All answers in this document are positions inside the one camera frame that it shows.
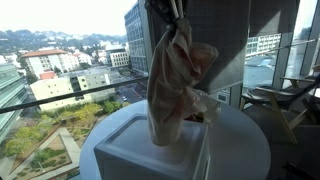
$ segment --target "chair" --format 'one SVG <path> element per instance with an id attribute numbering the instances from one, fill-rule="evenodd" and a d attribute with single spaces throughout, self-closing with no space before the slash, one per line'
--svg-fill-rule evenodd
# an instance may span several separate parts
<path id="1" fill-rule="evenodd" d="M 293 180 L 294 179 L 293 175 L 303 180 L 316 180 L 316 178 L 311 176 L 306 171 L 298 168 L 292 162 L 286 161 L 286 163 L 282 166 L 282 168 L 286 170 L 286 173 L 284 178 L 279 178 L 279 180 Z"/>
<path id="2" fill-rule="evenodd" d="M 317 87 L 320 82 L 320 74 L 311 79 L 293 79 L 283 78 L 290 80 L 293 88 L 291 89 L 275 89 L 269 86 L 260 86 L 255 89 L 249 89 L 247 93 L 242 95 L 240 110 L 243 110 L 245 104 L 251 103 L 259 109 L 274 115 L 279 119 L 286 134 L 290 138 L 290 141 L 297 143 L 297 140 L 292 132 L 292 129 L 297 126 L 308 115 L 308 109 L 304 109 L 302 112 L 294 110 L 292 105 L 296 102 L 300 102 L 301 99 L 312 89 Z M 300 81 L 310 82 L 305 87 L 300 87 Z M 283 114 L 283 111 L 293 112 L 296 114 L 295 118 L 289 121 Z"/>

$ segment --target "window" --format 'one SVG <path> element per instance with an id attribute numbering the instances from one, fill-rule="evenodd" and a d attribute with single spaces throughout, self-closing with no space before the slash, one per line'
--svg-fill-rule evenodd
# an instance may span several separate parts
<path id="1" fill-rule="evenodd" d="M 296 20 L 296 27 L 293 33 L 292 44 L 298 44 L 309 40 L 312 20 L 315 14 L 317 0 L 301 0 Z M 292 46 L 288 58 L 286 69 L 287 77 L 294 77 L 300 74 L 304 56 L 306 53 L 307 44 Z M 290 86 L 290 81 L 286 80 L 283 83 L 283 88 Z"/>
<path id="2" fill-rule="evenodd" d="M 275 64 L 277 61 L 277 52 L 272 51 L 268 53 L 262 53 L 258 55 L 250 55 L 252 53 L 259 53 L 257 52 L 257 46 L 260 46 L 262 41 L 252 44 L 252 48 L 246 49 L 246 60 L 245 60 L 245 67 L 244 67 L 244 76 L 243 76 L 243 91 L 245 92 L 247 89 L 252 89 L 257 86 L 262 85 L 272 85 L 273 76 L 274 76 L 274 69 Z"/>

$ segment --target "garden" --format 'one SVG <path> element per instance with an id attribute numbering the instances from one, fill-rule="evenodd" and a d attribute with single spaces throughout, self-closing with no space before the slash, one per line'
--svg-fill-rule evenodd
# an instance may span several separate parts
<path id="1" fill-rule="evenodd" d="M 38 119 L 37 123 L 19 128 L 6 141 L 4 148 L 1 147 L 4 150 L 5 156 L 16 155 L 11 172 L 21 165 L 33 152 L 35 152 L 34 160 L 18 174 L 17 179 L 22 177 L 22 179 L 28 179 L 39 176 L 42 173 L 72 163 L 61 138 L 60 140 L 54 140 L 60 142 L 55 143 L 61 144 L 59 148 L 50 147 L 51 145 L 49 145 L 46 149 L 40 151 L 38 147 L 57 129 L 65 127 L 79 148 L 81 148 L 99 117 L 100 119 L 104 119 L 108 114 L 128 105 L 130 104 L 127 102 L 120 104 L 119 102 L 115 102 L 114 98 L 109 98 L 109 100 L 103 102 L 65 106 L 56 111 L 36 112 L 35 118 Z"/>

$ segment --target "white table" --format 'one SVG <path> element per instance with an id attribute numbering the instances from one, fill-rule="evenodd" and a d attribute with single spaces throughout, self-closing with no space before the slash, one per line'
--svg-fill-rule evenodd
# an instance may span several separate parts
<path id="1" fill-rule="evenodd" d="M 147 101 L 120 109 L 91 131 L 80 155 L 81 179 L 101 179 L 93 148 L 136 113 L 147 113 Z M 270 149 L 265 135 L 248 116 L 221 105 L 221 114 L 209 129 L 212 180 L 262 180 L 270 169 Z"/>

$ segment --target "building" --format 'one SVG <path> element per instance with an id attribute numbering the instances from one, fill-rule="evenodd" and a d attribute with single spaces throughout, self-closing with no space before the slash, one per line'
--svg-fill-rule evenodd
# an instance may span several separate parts
<path id="1" fill-rule="evenodd" d="M 139 8 L 139 3 L 137 2 L 124 16 L 124 19 L 132 69 L 148 73 L 147 56 Z"/>
<path id="2" fill-rule="evenodd" d="M 38 78 L 40 73 L 53 70 L 55 67 L 62 72 L 76 70 L 79 67 L 76 59 L 58 49 L 27 52 L 22 58 L 25 58 L 29 70 Z"/>
<path id="3" fill-rule="evenodd" d="M 112 67 L 129 65 L 129 54 L 122 45 L 108 46 L 106 50 L 106 60 L 103 62 Z"/>
<path id="4" fill-rule="evenodd" d="M 30 85 L 37 100 L 88 90 L 111 84 L 109 71 L 106 69 L 90 69 L 64 73 L 59 78 L 39 80 Z M 115 94 L 115 89 L 110 88 L 83 96 L 67 98 L 40 105 L 41 110 L 54 110 L 66 105 L 101 101 Z"/>
<path id="5" fill-rule="evenodd" d="M 247 41 L 246 54 L 274 49 L 279 46 L 281 34 L 271 34 L 266 36 L 250 37 Z"/>
<path id="6" fill-rule="evenodd" d="M 0 64 L 0 108 L 22 104 L 28 98 L 24 80 L 12 64 Z M 0 114 L 0 143 L 4 140 L 22 110 Z"/>
<path id="7" fill-rule="evenodd" d="M 73 54 L 74 57 L 76 57 L 79 61 L 79 63 L 88 63 L 90 65 L 92 65 L 92 57 L 89 56 L 88 54 L 86 53 L 83 53 L 83 52 L 75 52 Z"/>
<path id="8" fill-rule="evenodd" d="M 56 73 L 54 73 L 53 71 L 47 71 L 47 72 L 43 72 L 40 73 L 40 79 L 44 80 L 44 79 L 53 79 L 56 77 Z"/>
<path id="9" fill-rule="evenodd" d="M 129 55 L 127 52 L 111 53 L 112 67 L 121 67 L 129 65 Z"/>
<path id="10" fill-rule="evenodd" d="M 7 61 L 4 58 L 4 56 L 0 55 L 0 64 L 4 64 L 4 63 L 7 63 Z"/>

